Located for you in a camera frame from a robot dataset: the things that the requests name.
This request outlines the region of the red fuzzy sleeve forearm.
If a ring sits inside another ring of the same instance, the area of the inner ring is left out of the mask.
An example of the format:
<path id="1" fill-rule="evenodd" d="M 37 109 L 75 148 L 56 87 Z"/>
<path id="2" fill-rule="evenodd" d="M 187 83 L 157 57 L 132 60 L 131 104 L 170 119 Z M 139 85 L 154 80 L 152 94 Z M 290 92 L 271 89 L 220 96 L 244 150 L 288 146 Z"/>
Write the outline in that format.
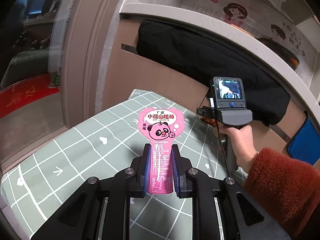
<path id="1" fill-rule="evenodd" d="M 319 170 L 263 148 L 244 188 L 292 239 L 319 239 Z"/>

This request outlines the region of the person's right hand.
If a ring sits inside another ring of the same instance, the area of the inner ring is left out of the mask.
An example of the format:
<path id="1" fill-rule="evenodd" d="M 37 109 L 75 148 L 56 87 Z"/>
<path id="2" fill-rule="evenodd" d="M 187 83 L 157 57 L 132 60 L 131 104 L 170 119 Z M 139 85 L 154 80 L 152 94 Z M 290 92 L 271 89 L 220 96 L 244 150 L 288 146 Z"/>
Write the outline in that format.
<path id="1" fill-rule="evenodd" d="M 223 126 L 220 132 L 231 138 L 233 152 L 236 157 L 236 163 L 246 173 L 254 163 L 254 159 L 258 154 L 254 147 L 253 132 L 251 126 L 247 125 L 241 129 Z"/>

